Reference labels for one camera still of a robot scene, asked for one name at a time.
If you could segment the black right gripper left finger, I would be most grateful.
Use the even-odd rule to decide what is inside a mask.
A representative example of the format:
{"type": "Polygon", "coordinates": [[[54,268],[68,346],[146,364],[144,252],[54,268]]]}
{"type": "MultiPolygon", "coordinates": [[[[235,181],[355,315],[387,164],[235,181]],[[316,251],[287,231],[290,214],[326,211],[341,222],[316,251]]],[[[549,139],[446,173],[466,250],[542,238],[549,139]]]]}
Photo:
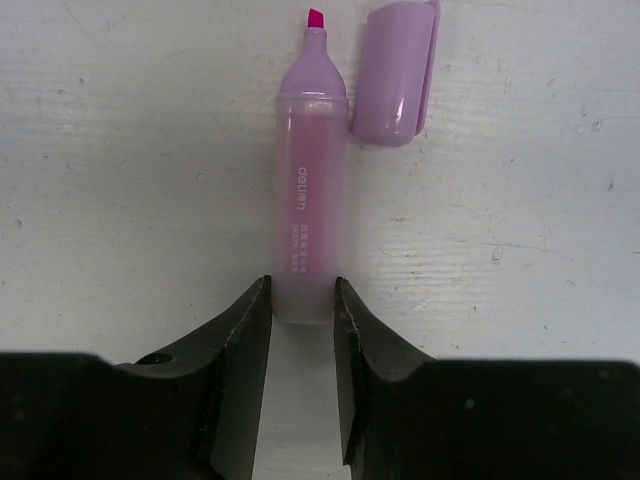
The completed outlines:
{"type": "Polygon", "coordinates": [[[272,326],[271,280],[134,363],[1,357],[5,479],[248,479],[272,326]]]}

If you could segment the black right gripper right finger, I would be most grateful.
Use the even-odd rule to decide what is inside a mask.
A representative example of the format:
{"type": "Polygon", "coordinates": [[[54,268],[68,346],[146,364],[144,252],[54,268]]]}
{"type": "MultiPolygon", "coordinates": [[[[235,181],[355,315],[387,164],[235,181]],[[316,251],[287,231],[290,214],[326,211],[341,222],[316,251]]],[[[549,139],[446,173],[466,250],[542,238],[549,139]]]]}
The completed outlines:
{"type": "Polygon", "coordinates": [[[635,479],[639,369],[621,361],[444,360],[334,297],[342,461],[355,479],[635,479]]]}

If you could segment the pink purple highlighter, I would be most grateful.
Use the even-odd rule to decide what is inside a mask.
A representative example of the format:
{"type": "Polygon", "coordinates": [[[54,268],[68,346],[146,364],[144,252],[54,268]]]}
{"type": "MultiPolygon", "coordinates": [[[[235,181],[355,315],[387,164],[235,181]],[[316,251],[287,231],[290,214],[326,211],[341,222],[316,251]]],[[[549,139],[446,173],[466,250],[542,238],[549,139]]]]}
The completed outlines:
{"type": "Polygon", "coordinates": [[[348,114],[324,15],[312,9],[276,98],[272,307],[283,323],[324,323],[333,312],[348,114]]]}

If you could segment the purple highlighter cap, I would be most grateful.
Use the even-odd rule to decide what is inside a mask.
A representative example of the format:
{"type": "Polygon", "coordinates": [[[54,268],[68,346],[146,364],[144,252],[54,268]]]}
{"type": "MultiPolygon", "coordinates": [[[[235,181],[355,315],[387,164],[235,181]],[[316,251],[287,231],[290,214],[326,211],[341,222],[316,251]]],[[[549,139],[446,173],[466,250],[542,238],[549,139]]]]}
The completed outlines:
{"type": "Polygon", "coordinates": [[[440,13],[438,1],[396,1],[367,15],[352,123],[361,142],[399,147],[422,132],[440,13]]]}

